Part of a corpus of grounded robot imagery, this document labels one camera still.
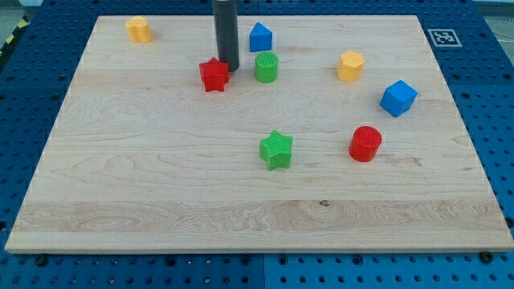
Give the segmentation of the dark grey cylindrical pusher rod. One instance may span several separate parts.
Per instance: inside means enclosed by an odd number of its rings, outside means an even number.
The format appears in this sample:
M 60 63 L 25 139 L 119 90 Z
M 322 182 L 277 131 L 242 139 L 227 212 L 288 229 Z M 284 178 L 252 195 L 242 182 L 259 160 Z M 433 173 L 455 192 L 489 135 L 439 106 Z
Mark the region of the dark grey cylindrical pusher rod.
M 228 64 L 229 72 L 237 71 L 239 69 L 237 1 L 214 0 L 213 16 L 218 59 Z

